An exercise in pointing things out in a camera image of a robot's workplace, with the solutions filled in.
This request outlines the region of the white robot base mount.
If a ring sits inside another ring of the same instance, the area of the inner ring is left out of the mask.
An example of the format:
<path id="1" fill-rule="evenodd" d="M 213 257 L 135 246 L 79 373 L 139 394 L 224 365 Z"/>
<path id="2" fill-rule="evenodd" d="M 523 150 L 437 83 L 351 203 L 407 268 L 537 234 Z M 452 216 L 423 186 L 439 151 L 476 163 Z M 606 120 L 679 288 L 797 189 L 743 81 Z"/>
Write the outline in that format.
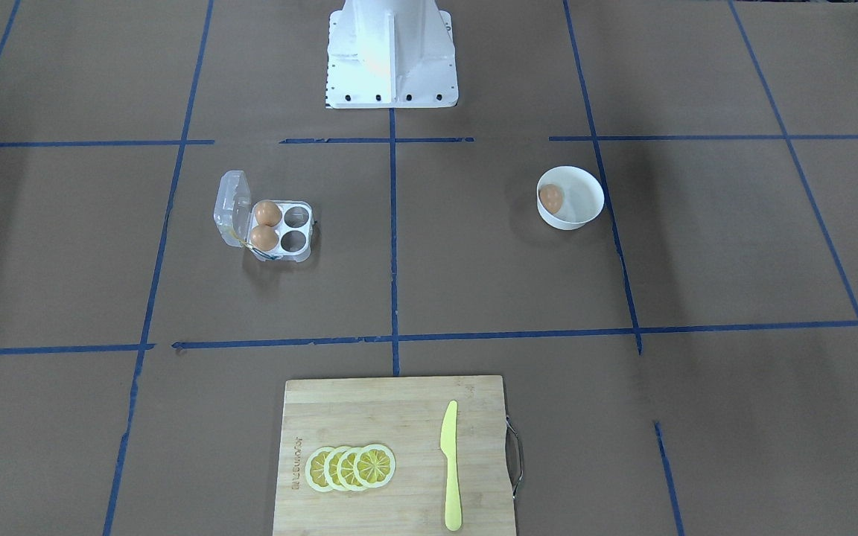
<path id="1" fill-rule="evenodd" d="M 346 1 L 329 15 L 328 31 L 327 108 L 459 102 L 452 18 L 435 1 Z"/>

